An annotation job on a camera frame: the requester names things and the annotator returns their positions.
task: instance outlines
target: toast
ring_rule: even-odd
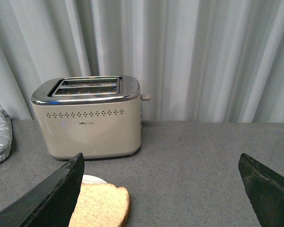
[[[126,188],[82,183],[69,227],[124,227],[130,213]]]

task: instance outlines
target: white plate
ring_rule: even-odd
[[[102,180],[99,177],[90,176],[90,175],[83,175],[82,182],[83,183],[107,183],[106,181]]]

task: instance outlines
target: cream toaster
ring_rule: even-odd
[[[69,159],[131,155],[141,145],[141,95],[130,76],[58,78],[32,95],[49,153]]]

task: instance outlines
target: white curtain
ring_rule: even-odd
[[[0,0],[0,108],[59,77],[130,75],[144,120],[284,122],[284,0]]]

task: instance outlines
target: gray countertop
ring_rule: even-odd
[[[65,163],[49,155],[36,121],[13,121],[13,131],[0,164],[0,210]],[[260,226],[238,170],[241,153],[284,176],[284,124],[143,122],[133,156],[88,160],[85,174],[128,189],[128,227]]]

